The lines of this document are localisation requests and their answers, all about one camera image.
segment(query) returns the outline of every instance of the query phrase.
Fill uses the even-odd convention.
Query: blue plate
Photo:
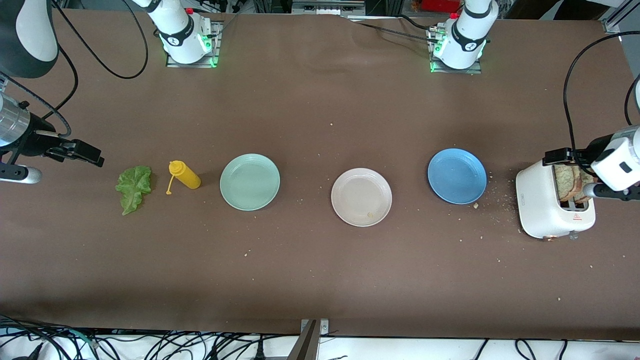
[[[433,191],[452,204],[470,204],[486,189],[486,172],[477,157],[461,149],[446,149],[433,156],[427,169]]]
[[[220,192],[238,210],[253,211],[269,204],[280,188],[278,167],[266,156],[245,154],[233,159],[220,177]]]

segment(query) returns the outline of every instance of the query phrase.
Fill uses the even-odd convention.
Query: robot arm
[[[586,149],[548,151],[544,165],[579,161],[588,164],[601,183],[587,184],[582,191],[590,197],[640,200],[640,126],[626,127],[615,134],[593,140]]]
[[[49,0],[0,0],[0,70],[18,78],[39,78],[58,58]]]
[[[33,184],[42,173],[16,165],[18,156],[45,156],[56,161],[78,159],[101,167],[100,150],[59,136],[55,127],[29,112],[26,101],[6,95],[4,82],[12,77],[39,78],[58,58],[58,41],[49,0],[0,0],[0,181]]]
[[[439,41],[433,56],[453,69],[471,67],[482,55],[486,36],[497,17],[495,0],[468,0],[460,17],[438,24],[443,35],[436,37]]]
[[[210,49],[201,34],[211,26],[209,19],[187,14],[180,0],[133,0],[143,8],[160,32],[164,50],[177,62],[190,64],[200,60]]]

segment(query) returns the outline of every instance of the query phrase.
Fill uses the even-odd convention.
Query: mustard bottle
[[[171,180],[169,180],[169,187],[166,189],[166,194],[171,195],[171,184],[173,178],[177,178],[181,183],[185,184],[189,189],[197,189],[202,181],[185,163],[179,160],[171,161],[169,163],[169,172],[171,173]]]

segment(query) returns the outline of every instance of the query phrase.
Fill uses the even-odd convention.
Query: bread slice
[[[586,172],[584,172],[582,169],[580,169],[580,180],[582,181],[582,185],[586,185],[586,184],[590,184],[590,183],[595,183],[596,179],[587,174]],[[582,192],[582,188],[580,189],[580,192],[573,197],[573,201],[576,204],[584,204],[585,202],[589,201],[591,199],[591,197],[588,197],[587,195],[585,195]]]
[[[580,169],[569,165],[554,165],[558,200],[569,201],[582,190]]]

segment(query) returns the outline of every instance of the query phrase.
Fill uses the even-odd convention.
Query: lettuce leaf
[[[151,168],[145,166],[128,168],[120,174],[116,190],[122,193],[123,215],[136,211],[142,202],[142,194],[151,192],[150,176]]]

